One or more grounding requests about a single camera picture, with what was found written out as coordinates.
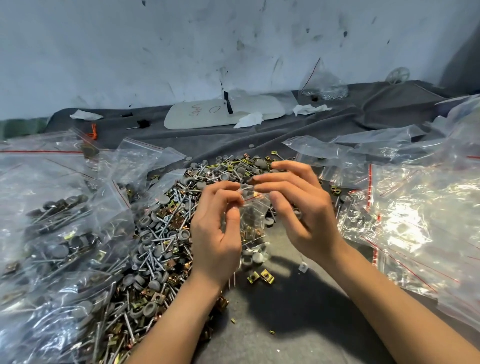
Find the person's left hand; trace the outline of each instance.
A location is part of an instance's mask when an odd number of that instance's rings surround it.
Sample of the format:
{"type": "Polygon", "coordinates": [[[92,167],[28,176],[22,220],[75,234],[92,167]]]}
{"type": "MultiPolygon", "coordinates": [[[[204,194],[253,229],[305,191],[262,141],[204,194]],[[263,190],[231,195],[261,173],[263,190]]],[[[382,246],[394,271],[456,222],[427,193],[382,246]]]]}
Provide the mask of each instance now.
{"type": "Polygon", "coordinates": [[[202,191],[190,226],[194,264],[192,276],[201,276],[224,286],[238,268],[241,254],[240,212],[243,205],[240,184],[224,181],[207,186],[202,191]],[[225,215],[225,233],[221,218],[225,215]]]}

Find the hand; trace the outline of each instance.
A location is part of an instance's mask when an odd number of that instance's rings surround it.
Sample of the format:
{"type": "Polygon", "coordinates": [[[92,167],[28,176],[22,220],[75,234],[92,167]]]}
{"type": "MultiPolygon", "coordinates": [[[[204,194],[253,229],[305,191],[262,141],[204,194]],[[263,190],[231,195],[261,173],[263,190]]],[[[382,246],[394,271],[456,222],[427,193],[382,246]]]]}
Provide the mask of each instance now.
{"type": "Polygon", "coordinates": [[[298,251],[322,264],[333,248],[344,243],[336,227],[329,193],[323,190],[309,165],[281,161],[272,162],[272,168],[288,172],[255,176],[251,183],[256,191],[270,193],[272,205],[298,251]],[[301,221],[290,203],[302,213],[301,221]]]}
{"type": "Polygon", "coordinates": [[[240,184],[224,181],[207,186],[191,223],[192,276],[201,276],[221,289],[238,268],[241,254],[240,184]],[[225,233],[220,225],[225,214],[225,233]]]}

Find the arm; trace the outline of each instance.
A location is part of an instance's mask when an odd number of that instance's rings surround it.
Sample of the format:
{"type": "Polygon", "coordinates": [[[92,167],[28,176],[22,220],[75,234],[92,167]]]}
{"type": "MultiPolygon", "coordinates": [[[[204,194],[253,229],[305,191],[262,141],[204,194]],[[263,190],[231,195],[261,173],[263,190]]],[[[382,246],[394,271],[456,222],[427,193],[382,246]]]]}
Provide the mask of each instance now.
{"type": "Polygon", "coordinates": [[[290,241],[347,293],[397,363],[480,363],[475,347],[342,239],[330,196],[309,166],[282,161],[272,168],[289,172],[254,177],[255,190],[270,192],[290,241]],[[290,203],[302,212],[302,222],[290,203]]]}
{"type": "Polygon", "coordinates": [[[207,186],[192,219],[192,273],[172,305],[133,353],[128,364],[190,363],[198,338],[222,287],[238,268],[241,253],[240,185],[207,186]],[[226,229],[220,229],[226,211],[226,229]]]}

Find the white wall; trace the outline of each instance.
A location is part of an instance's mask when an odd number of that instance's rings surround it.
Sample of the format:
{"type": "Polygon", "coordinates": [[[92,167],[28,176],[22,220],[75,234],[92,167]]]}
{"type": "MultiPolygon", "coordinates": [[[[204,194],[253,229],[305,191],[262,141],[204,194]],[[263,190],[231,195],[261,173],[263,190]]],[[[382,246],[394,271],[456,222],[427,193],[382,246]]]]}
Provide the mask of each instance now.
{"type": "Polygon", "coordinates": [[[438,83],[480,19],[478,0],[144,2],[0,0],[0,120],[297,89],[319,56],[348,83],[438,83]]]}

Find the handwritten circle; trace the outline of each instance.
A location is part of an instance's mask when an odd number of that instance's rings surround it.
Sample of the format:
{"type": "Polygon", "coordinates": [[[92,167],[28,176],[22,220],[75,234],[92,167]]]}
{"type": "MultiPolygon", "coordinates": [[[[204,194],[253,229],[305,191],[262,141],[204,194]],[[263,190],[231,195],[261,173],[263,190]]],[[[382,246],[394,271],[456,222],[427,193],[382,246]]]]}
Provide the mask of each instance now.
{"type": "Polygon", "coordinates": [[[210,109],[210,113],[211,114],[215,114],[217,111],[219,111],[221,108],[221,106],[213,106],[211,109],[210,109]]]}

